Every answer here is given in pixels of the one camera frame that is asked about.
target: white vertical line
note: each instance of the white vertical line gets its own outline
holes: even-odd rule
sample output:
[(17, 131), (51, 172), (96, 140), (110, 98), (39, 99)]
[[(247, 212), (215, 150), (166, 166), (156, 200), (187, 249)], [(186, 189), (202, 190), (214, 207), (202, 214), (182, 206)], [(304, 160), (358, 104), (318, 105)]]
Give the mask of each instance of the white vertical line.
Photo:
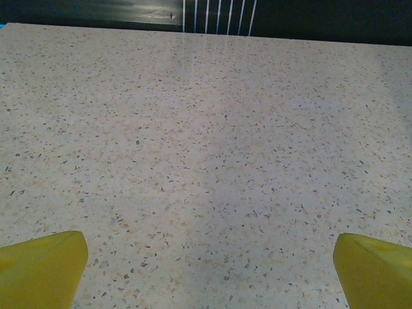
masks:
[(238, 35), (240, 34), (240, 26), (242, 25), (242, 18), (243, 18), (243, 10), (244, 10), (244, 9), (245, 9), (245, 0), (242, 1), (242, 9), (241, 9), (241, 11), (240, 11)]
[(196, 33), (196, 23), (198, 22), (198, 0), (194, 0), (194, 24), (193, 32)]
[(185, 31), (185, 23), (186, 23), (186, 0), (183, 0), (183, 27), (182, 27), (182, 32)]
[(218, 20), (216, 21), (216, 34), (218, 34), (219, 32), (220, 8), (221, 8), (221, 0), (219, 0), (219, 6), (218, 6)]
[(230, 0), (229, 20), (227, 21), (227, 31), (226, 31), (227, 35), (229, 34), (230, 21), (232, 20), (232, 9), (233, 9), (233, 0)]
[(250, 36), (250, 33), (252, 32), (253, 18), (255, 17), (255, 9), (256, 9), (257, 1), (258, 0), (255, 0), (255, 3), (253, 4), (252, 17), (250, 18), (249, 32), (247, 34), (248, 36)]
[(210, 0), (207, 0), (207, 4), (206, 4), (205, 33), (207, 33), (207, 24), (209, 23), (209, 2), (210, 2)]

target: speckled countertop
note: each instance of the speckled countertop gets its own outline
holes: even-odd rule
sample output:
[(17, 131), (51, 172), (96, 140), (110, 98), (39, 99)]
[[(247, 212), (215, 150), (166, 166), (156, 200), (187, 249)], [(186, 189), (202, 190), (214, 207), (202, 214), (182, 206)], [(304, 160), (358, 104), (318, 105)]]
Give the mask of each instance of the speckled countertop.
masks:
[(74, 308), (347, 308), (411, 246), (412, 48), (8, 24), (0, 246), (76, 229)]

